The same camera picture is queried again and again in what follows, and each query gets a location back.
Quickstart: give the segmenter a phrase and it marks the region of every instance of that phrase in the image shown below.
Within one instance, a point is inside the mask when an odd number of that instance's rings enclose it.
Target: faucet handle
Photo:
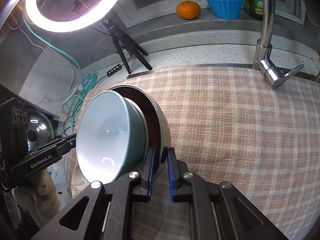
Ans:
[[[299,70],[301,70],[304,67],[304,62],[302,61],[298,66],[296,66],[293,70],[290,70],[287,74],[284,75],[284,77],[286,78],[286,81],[291,78],[292,76],[294,76],[296,73],[299,72]]]
[[[265,77],[267,79],[268,84],[272,89],[277,89],[282,86],[290,77],[295,75],[299,70],[304,67],[304,62],[301,62],[298,66],[296,66],[293,70],[289,71],[287,74],[283,74],[283,72],[276,66],[270,67],[265,72]]]

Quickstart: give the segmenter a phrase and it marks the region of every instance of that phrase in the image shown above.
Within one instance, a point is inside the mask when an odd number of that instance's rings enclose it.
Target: ring light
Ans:
[[[87,27],[98,20],[111,10],[117,0],[101,0],[100,3],[91,8],[88,13],[80,18],[68,22],[56,22],[44,17],[37,6],[37,0],[26,0],[26,11],[31,21],[38,27],[50,32],[72,32]]]

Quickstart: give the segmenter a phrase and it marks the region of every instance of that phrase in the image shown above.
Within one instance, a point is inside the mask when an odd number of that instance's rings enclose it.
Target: beige glove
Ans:
[[[60,211],[61,203],[56,187],[47,170],[31,179],[33,188],[16,187],[12,194],[15,201],[27,212],[39,228],[42,228]]]

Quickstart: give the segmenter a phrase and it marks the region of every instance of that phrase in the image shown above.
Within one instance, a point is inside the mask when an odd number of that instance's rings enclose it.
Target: pink plaid fabric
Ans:
[[[289,239],[303,239],[320,214],[320,84],[293,77],[271,90],[260,72],[226,67],[171,68],[123,83],[158,102],[190,171],[232,182]],[[79,116],[106,89],[90,91]],[[69,191],[76,162],[73,151]],[[189,239],[188,205],[170,201],[167,171],[151,202],[134,205],[132,237]]]

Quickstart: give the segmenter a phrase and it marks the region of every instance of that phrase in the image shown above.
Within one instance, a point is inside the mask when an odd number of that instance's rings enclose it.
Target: patterned plate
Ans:
[[[75,166],[71,179],[71,193],[74,199],[81,191],[83,191],[90,183],[85,179],[79,164]]]

